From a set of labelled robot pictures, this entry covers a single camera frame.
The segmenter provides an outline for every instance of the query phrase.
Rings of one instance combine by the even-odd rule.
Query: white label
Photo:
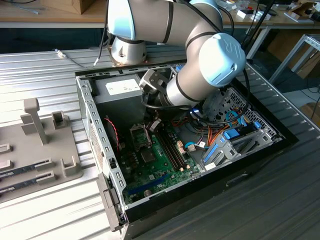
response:
[[[108,82],[105,87],[111,96],[140,90],[139,85],[134,79]]]
[[[246,17],[246,14],[241,10],[238,10],[238,12],[236,14],[242,19],[244,19]]]
[[[3,194],[3,193],[5,193],[5,192],[9,192],[9,191],[12,191],[12,190],[15,190],[15,188],[14,188],[14,187],[9,187],[9,188],[7,188],[7,189],[1,190],[1,191],[0,191],[0,194]]]
[[[206,165],[206,166],[205,166],[205,169],[206,169],[207,171],[209,171],[210,169],[213,169],[213,168],[215,168],[215,167],[216,167],[215,163],[212,162],[212,163]]]
[[[14,174],[14,172],[11,171],[11,172],[8,172],[8,173],[6,173],[6,174],[0,175],[0,178],[6,177],[6,176],[10,176],[10,175],[13,175],[13,174]]]

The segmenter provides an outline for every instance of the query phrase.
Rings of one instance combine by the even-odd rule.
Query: white connector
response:
[[[62,51],[60,51],[59,49],[55,49],[54,51],[58,54],[59,58],[61,58],[61,59],[66,59],[67,58],[67,56]]]

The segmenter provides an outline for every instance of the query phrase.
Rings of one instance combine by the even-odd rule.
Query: desk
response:
[[[10,3],[0,1],[0,28],[102,28],[105,16],[105,0],[96,0],[87,11],[82,15],[74,14],[50,7],[41,11],[39,15],[27,12]],[[40,1],[35,1],[26,6],[39,7]],[[320,29],[320,22],[296,23],[284,16],[285,10],[278,9],[278,16],[272,16],[270,20],[264,21],[261,25],[261,31],[256,38],[254,45],[247,55],[252,59],[260,45],[268,35],[271,29]],[[232,10],[231,15],[234,20],[235,28],[248,29],[252,23],[250,17],[242,19],[237,15],[236,10]],[[225,13],[223,15],[223,26],[230,28],[230,21]]]
[[[65,51],[89,66],[97,50]],[[183,51],[153,51],[170,58]],[[110,67],[103,52],[98,67]],[[252,178],[139,237],[170,239],[317,239],[319,235],[319,128],[247,65],[251,92],[299,142]],[[17,123],[21,100],[38,98],[40,116],[63,110],[71,120],[83,176],[0,204],[1,239],[119,240],[111,232],[96,184],[98,170],[81,120],[74,71],[53,51],[0,54],[0,126]],[[245,82],[243,76],[238,79]]]

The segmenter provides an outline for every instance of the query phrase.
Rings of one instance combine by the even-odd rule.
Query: cardboard box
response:
[[[302,107],[300,107],[300,111],[304,113],[308,118],[311,119],[312,113],[314,112],[314,107],[316,103],[315,102],[310,102]],[[320,103],[317,104],[315,108],[315,112],[313,115],[313,118],[311,119],[318,127],[320,127]]]
[[[41,0],[46,7],[60,9],[74,14],[83,14],[95,0]]]

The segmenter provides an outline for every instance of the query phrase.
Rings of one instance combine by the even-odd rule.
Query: green circuit board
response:
[[[171,135],[172,141],[177,142],[179,140],[173,128],[168,127],[165,130],[168,135]],[[130,143],[126,143],[126,147],[121,151],[120,168],[127,184],[123,191],[126,204],[144,198],[145,190],[154,194],[184,180],[191,179],[200,172],[196,162],[189,154],[181,155],[187,167],[182,171],[175,170],[159,139],[155,135],[151,135],[150,138],[152,146],[148,151],[152,151],[155,158],[153,161],[145,162],[141,151],[134,151],[133,145]],[[150,185],[150,187],[139,190],[141,186],[146,185]]]

